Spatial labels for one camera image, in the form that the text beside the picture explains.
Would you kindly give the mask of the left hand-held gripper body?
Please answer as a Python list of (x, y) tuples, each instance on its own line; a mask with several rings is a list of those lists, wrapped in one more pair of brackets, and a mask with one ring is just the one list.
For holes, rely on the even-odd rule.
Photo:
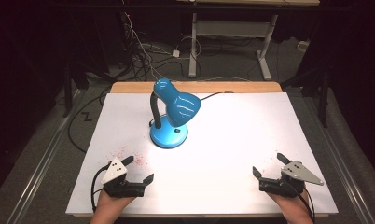
[(121, 159), (114, 158), (107, 168), (101, 183), (104, 191), (114, 198), (143, 197), (146, 186), (143, 183), (132, 183), (126, 180), (127, 166)]

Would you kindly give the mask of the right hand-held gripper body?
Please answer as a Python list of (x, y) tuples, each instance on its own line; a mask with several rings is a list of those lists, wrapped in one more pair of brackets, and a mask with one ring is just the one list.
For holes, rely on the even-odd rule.
[(305, 183), (319, 186), (324, 181), (312, 173), (299, 161), (290, 161), (281, 169), (281, 176), (278, 179), (270, 179), (258, 175), (258, 186), (260, 191), (294, 198), (299, 196), (305, 188)]

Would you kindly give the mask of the blue desk lamp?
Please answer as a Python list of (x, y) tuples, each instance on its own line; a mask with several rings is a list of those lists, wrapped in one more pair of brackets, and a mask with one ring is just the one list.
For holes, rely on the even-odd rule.
[(161, 148), (175, 148), (188, 137), (187, 123), (201, 108), (201, 99), (179, 91), (167, 78), (157, 80), (150, 95), (153, 123), (149, 136)]

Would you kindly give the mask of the person's left hand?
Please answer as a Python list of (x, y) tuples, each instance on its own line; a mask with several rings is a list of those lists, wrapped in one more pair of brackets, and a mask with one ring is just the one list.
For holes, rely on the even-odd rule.
[(95, 214), (119, 217), (122, 211), (134, 200), (134, 197), (113, 198), (102, 190), (98, 198)]

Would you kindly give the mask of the person's right hand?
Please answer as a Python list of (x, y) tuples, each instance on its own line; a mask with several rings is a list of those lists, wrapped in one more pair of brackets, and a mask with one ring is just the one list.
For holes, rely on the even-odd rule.
[(308, 219), (310, 218), (309, 209), (306, 207), (305, 203), (301, 200), (304, 199), (306, 203), (309, 202), (309, 197), (306, 191), (300, 194), (300, 197), (287, 198), (280, 195), (269, 193), (268, 196), (275, 201), (275, 203), (280, 207), (284, 217), (292, 222), (293, 218), (298, 219)]

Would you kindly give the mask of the white table sheet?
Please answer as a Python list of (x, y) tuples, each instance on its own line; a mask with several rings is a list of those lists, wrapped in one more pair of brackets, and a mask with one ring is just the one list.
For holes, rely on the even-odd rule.
[(275, 216), (278, 206), (259, 190), (252, 171), (278, 178), (279, 153), (322, 172), (286, 93), (203, 95), (201, 109), (176, 148), (155, 146), (149, 137), (152, 113), (147, 93), (110, 93), (98, 119), (66, 212), (92, 213), (90, 189), (101, 167), (132, 156), (127, 178), (153, 175), (145, 195), (125, 217)]

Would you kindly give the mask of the black stand leg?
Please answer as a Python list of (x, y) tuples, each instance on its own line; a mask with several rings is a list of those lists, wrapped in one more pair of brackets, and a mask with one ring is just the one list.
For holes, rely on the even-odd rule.
[(63, 76), (64, 76), (64, 114), (63, 116), (66, 118), (72, 108), (72, 84), (71, 84), (71, 76), (70, 76), (70, 66), (69, 62), (66, 62), (63, 68)]

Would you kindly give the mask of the metal floor rail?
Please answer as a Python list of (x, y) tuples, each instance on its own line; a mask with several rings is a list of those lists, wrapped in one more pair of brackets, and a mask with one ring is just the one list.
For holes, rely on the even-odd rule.
[(371, 186), (375, 187), (375, 174), (366, 156), (339, 112), (330, 109), (324, 126), (318, 117), (316, 101), (305, 98), (304, 102), (324, 143), (322, 149), (314, 150), (314, 155), (339, 209), (332, 218), (341, 223), (375, 224), (375, 206), (370, 204), (372, 196), (364, 186), (366, 181), (373, 180)]
[(35, 129), (2, 187), (7, 196), (13, 196), (14, 202), (6, 224), (21, 224), (58, 150), (72, 113), (82, 102), (85, 93), (82, 90), (73, 91), (70, 112), (66, 112), (63, 105), (56, 105)]

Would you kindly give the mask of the white metal desk frame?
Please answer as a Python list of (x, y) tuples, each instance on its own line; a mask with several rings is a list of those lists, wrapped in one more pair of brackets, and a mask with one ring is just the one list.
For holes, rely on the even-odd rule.
[(189, 77), (197, 76), (197, 57), (201, 44), (197, 39), (201, 36), (252, 37), (263, 38), (263, 48), (256, 52), (258, 65), (265, 80), (272, 80), (266, 62), (266, 54), (271, 42), (278, 16), (272, 15), (269, 21), (214, 21), (200, 20), (196, 13), (192, 14), (191, 47), (189, 54)]

